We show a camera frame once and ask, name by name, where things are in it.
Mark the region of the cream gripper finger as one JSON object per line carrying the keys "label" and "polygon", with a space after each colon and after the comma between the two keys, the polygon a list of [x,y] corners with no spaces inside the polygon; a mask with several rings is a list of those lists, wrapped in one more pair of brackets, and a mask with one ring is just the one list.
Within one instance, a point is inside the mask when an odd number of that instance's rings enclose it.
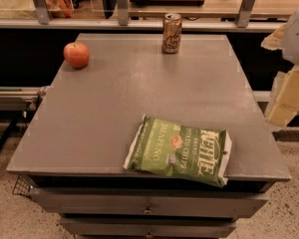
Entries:
{"label": "cream gripper finger", "polygon": [[299,65],[288,73],[278,72],[265,110],[266,120],[277,126],[288,125],[299,113]]}
{"label": "cream gripper finger", "polygon": [[285,24],[281,25],[273,33],[265,37],[261,42],[261,47],[270,51],[282,50],[284,34]]}

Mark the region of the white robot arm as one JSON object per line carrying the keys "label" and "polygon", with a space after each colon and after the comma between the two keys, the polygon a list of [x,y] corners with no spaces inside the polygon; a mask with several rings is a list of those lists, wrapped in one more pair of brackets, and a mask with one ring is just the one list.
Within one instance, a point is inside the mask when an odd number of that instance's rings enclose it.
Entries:
{"label": "white robot arm", "polygon": [[268,122],[286,126],[299,113],[299,7],[285,24],[262,41],[261,47],[281,50],[283,59],[293,64],[288,73],[278,74],[282,85],[265,112]]}

